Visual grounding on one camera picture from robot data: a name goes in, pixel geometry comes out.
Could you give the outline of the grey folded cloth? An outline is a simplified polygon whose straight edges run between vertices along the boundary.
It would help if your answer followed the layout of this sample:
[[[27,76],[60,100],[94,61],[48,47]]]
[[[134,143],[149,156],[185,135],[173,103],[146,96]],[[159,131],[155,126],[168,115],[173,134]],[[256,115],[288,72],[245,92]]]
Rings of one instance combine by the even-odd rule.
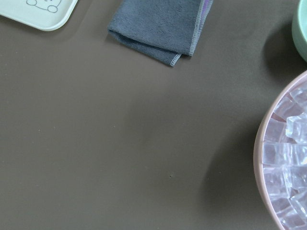
[[[124,0],[108,25],[120,43],[174,66],[193,56],[211,0]]]

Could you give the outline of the cream rabbit serving tray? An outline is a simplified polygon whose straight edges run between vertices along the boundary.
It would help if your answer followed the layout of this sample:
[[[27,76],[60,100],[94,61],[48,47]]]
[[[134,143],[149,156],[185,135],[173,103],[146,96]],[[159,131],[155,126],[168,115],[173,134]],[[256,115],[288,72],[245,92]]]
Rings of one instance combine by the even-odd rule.
[[[74,10],[77,0],[1,0],[1,16],[42,31],[62,27]]]

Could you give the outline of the green ceramic bowl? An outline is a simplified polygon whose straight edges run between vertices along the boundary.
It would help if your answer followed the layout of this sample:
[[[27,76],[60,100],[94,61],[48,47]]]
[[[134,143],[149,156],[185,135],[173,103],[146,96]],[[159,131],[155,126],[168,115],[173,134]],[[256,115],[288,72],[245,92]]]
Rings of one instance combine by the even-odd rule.
[[[307,1],[300,0],[292,20],[294,45],[304,61],[307,61]]]

